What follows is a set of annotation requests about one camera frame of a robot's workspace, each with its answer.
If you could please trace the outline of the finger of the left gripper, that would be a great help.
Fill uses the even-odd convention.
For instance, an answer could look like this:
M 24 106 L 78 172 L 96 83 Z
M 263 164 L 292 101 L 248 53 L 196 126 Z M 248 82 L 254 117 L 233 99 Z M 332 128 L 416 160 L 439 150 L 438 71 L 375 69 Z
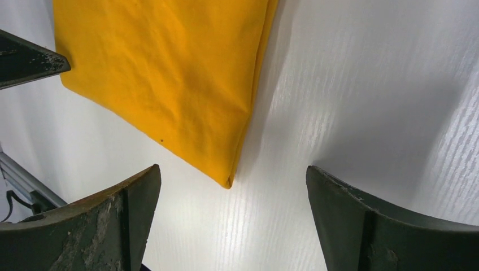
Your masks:
M 70 70 L 65 56 L 1 30 L 1 89 Z

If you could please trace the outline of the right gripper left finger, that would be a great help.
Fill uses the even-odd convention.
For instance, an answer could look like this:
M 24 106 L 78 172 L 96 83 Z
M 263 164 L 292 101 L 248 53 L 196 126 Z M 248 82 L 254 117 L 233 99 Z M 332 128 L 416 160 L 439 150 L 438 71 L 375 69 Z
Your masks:
M 154 164 L 64 207 L 1 223 L 1 269 L 142 270 L 160 187 Z

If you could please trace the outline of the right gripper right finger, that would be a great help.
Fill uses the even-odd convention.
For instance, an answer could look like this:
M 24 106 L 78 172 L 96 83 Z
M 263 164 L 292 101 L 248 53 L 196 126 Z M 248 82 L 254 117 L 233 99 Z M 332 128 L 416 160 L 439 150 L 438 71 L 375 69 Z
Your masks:
M 477 270 L 478 227 L 423 215 L 310 165 L 308 199 L 328 270 Z

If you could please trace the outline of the orange t shirt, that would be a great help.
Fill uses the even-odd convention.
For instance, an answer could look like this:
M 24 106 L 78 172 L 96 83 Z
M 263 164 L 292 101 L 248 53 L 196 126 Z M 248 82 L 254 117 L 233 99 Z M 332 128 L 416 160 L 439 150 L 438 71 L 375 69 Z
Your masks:
M 232 187 L 277 1 L 53 1 L 69 90 Z

